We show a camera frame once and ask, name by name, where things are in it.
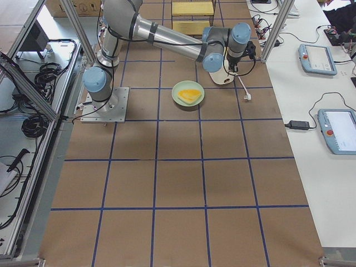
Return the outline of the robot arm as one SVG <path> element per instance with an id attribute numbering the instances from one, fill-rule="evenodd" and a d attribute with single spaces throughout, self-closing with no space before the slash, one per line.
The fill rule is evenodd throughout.
<path id="1" fill-rule="evenodd" d="M 141 17 L 142 1 L 103 1 L 102 5 L 107 28 L 95 64 L 103 68 L 118 66 L 123 42 L 147 42 L 178 53 L 200 62 L 211 75 L 225 71 L 223 83 L 238 75 L 238 63 L 243 57 L 255 59 L 255 45 L 250 40 L 251 28 L 247 23 L 238 23 L 233 28 L 206 27 L 202 39 L 196 39 Z"/>

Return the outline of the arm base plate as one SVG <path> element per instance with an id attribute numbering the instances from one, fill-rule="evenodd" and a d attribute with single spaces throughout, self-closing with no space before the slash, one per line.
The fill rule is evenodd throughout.
<path id="1" fill-rule="evenodd" d="M 127 102 L 129 96 L 129 87 L 115 87 L 108 103 L 101 108 L 97 102 L 93 102 L 90 94 L 87 94 L 89 105 L 83 107 L 84 116 L 80 117 L 83 123 L 112 123 L 125 122 Z"/>

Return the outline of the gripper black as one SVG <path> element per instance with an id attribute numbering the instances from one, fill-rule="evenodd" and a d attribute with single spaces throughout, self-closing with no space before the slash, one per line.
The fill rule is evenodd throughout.
<path id="1" fill-rule="evenodd" d="M 229 71 L 232 73 L 238 72 L 238 63 L 240 62 L 239 57 L 227 57 L 229 64 Z"/>

